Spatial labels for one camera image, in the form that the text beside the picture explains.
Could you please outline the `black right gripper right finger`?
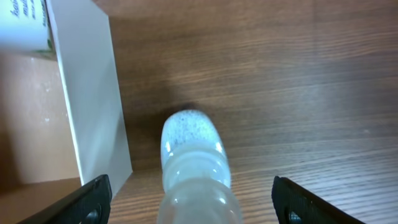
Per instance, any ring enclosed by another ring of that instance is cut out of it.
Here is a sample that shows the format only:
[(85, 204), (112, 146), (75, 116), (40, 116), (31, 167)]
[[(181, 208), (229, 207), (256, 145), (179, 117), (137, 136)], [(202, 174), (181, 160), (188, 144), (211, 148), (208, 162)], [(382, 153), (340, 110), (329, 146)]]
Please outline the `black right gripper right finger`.
[(274, 177), (271, 197), (282, 224), (364, 224), (286, 177)]

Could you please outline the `clear speckled gel bottle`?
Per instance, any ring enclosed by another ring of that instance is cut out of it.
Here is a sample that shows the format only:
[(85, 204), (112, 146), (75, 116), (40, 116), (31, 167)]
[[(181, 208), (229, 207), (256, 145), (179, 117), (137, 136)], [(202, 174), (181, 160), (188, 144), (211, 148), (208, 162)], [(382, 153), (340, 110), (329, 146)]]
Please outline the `clear speckled gel bottle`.
[(170, 116), (160, 155), (165, 195), (157, 223), (243, 222), (223, 142), (205, 113), (182, 110)]

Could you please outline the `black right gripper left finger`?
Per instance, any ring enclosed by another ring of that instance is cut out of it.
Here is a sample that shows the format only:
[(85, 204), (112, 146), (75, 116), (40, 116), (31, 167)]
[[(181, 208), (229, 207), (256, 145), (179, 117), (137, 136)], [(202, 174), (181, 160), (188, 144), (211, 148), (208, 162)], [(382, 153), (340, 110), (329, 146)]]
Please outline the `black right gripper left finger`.
[(112, 197), (108, 175), (99, 175), (20, 224), (107, 224)]

